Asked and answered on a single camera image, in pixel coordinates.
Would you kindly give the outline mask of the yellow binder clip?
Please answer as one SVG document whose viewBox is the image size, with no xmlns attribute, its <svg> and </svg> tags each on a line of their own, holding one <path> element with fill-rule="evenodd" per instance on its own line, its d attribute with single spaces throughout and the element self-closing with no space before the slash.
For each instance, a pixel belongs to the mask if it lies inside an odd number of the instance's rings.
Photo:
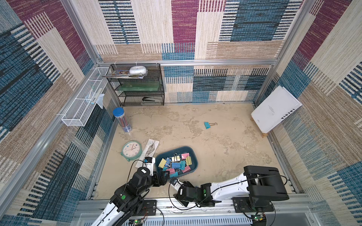
<svg viewBox="0 0 362 226">
<path fill-rule="evenodd" d="M 163 169 L 166 164 L 167 164 L 167 160 L 165 160 L 164 158 L 162 158 L 162 160 L 160 161 L 158 167 Z"/>
<path fill-rule="evenodd" d="M 180 162 L 182 160 L 180 155 L 176 155 L 172 157 L 172 162 Z"/>
<path fill-rule="evenodd" d="M 191 159 L 191 157 L 190 157 L 190 156 L 187 156 L 186 159 L 185 159 L 185 162 L 186 162 L 186 165 L 187 165 L 187 166 L 192 165 L 192 159 Z"/>
</svg>

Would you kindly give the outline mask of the pink binder clip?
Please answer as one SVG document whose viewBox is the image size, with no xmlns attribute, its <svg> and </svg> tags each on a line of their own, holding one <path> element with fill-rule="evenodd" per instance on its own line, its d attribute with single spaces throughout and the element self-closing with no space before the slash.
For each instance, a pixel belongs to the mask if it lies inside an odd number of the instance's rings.
<svg viewBox="0 0 362 226">
<path fill-rule="evenodd" d="M 181 154 L 182 160 L 185 160 L 187 157 L 189 157 L 189 153 L 182 153 Z"/>
<path fill-rule="evenodd" d="M 183 173 L 187 173 L 191 171 L 191 167 L 190 166 L 186 166 L 184 170 L 182 170 Z"/>
<path fill-rule="evenodd" d="M 167 171 L 170 173 L 170 175 L 172 175 L 176 172 L 175 169 L 167 169 Z"/>
</svg>

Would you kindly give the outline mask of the teal plastic storage box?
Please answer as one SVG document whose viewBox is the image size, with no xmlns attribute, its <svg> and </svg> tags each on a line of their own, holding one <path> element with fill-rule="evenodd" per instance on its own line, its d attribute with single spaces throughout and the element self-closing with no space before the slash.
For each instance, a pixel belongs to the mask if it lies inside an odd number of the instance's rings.
<svg viewBox="0 0 362 226">
<path fill-rule="evenodd" d="M 164 158 L 165 160 L 167 158 L 172 158 L 173 156 L 176 156 L 176 155 L 180 155 L 182 153 L 189 153 L 191 159 L 192 159 L 192 165 L 190 165 L 191 167 L 191 171 L 187 172 L 187 173 L 183 173 L 181 169 L 175 169 L 176 172 L 178 172 L 179 176 L 178 177 L 181 177 L 181 176 L 184 176 L 184 175 L 187 175 L 187 174 L 190 174 L 192 172 L 194 172 L 197 167 L 198 167 L 198 160 L 197 160 L 197 157 L 195 155 L 195 152 L 193 151 L 192 148 L 190 147 L 187 147 L 187 146 L 184 146 L 184 147 L 180 147 L 180 148 L 177 148 L 177 149 L 174 149 L 174 150 L 171 150 L 171 151 L 167 151 L 165 153 L 162 153 L 162 154 L 159 154 L 157 157 L 156 157 L 156 171 L 157 172 L 161 172 L 161 171 L 167 171 L 167 169 L 171 169 L 165 167 L 162 169 L 162 168 L 159 168 L 158 165 L 160 163 L 160 161 L 162 160 L 162 158 Z"/>
</svg>

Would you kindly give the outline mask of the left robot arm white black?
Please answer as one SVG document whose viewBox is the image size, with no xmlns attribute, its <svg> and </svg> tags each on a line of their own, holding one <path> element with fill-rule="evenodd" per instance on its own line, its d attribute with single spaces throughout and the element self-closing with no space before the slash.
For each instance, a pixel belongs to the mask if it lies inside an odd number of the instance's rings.
<svg viewBox="0 0 362 226">
<path fill-rule="evenodd" d="M 110 198 L 105 209 L 92 223 L 93 226 L 121 226 L 130 217 L 140 214 L 150 188 L 164 186 L 170 178 L 170 172 L 154 172 L 140 167 L 133 177 L 119 187 Z"/>
</svg>

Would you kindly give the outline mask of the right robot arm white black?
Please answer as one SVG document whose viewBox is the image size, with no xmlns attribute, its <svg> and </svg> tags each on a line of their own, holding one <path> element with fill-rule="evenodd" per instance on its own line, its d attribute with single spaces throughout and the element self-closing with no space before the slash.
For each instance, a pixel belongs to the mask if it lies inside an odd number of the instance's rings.
<svg viewBox="0 0 362 226">
<path fill-rule="evenodd" d="M 246 166 L 244 173 L 230 180 L 193 186 L 179 179 L 170 181 L 177 194 L 174 198 L 187 207 L 190 202 L 197 207 L 214 207 L 225 199 L 247 195 L 247 205 L 252 211 L 267 207 L 275 201 L 286 201 L 289 195 L 282 175 L 275 167 Z"/>
</svg>

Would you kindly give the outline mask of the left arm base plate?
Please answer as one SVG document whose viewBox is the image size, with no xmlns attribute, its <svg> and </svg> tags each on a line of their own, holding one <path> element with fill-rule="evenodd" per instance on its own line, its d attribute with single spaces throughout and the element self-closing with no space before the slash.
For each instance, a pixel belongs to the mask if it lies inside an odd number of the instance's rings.
<svg viewBox="0 0 362 226">
<path fill-rule="evenodd" d="M 155 216 L 157 200 L 144 200 L 141 205 L 136 208 L 134 216 Z"/>
</svg>

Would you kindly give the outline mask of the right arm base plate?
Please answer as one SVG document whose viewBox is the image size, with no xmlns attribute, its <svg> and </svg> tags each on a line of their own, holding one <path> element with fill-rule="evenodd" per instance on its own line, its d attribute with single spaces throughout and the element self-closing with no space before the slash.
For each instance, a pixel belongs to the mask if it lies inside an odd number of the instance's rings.
<svg viewBox="0 0 362 226">
<path fill-rule="evenodd" d="M 233 207 L 236 213 L 263 213 L 273 212 L 274 208 L 271 204 L 267 204 L 265 207 L 254 207 L 250 203 L 249 197 L 233 197 Z"/>
</svg>

